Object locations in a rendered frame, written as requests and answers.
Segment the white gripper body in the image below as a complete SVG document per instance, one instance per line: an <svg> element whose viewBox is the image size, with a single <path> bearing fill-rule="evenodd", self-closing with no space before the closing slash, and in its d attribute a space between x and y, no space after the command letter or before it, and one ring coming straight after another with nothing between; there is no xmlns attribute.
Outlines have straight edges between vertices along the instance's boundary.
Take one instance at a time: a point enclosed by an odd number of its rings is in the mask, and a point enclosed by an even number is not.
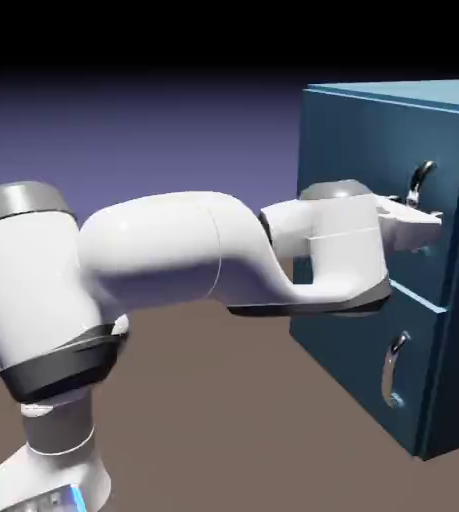
<svg viewBox="0 0 459 512"><path fill-rule="evenodd" d="M437 241L442 230L442 216L426 213L376 195L377 214L386 253L416 251Z"/></svg>

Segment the blue cabinet door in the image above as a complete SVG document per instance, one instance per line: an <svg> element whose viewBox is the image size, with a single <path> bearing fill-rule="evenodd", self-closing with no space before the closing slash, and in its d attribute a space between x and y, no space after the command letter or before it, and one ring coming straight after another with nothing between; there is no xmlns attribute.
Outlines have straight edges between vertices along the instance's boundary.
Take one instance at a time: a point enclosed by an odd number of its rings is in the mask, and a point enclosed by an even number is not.
<svg viewBox="0 0 459 512"><path fill-rule="evenodd" d="M424 430L432 348L447 312L395 282L390 299L375 314L294 318L290 334L403 448L416 455ZM381 395L382 368L389 344L402 331L411 339L399 353L394 389L404 406L389 408Z"/></svg>
<svg viewBox="0 0 459 512"><path fill-rule="evenodd" d="M353 178L376 194L405 197L426 161L435 167L419 189L420 208L442 212L440 238L415 253L395 252L387 264L393 280L448 307L459 243L459 105L303 91L298 189Z"/></svg>

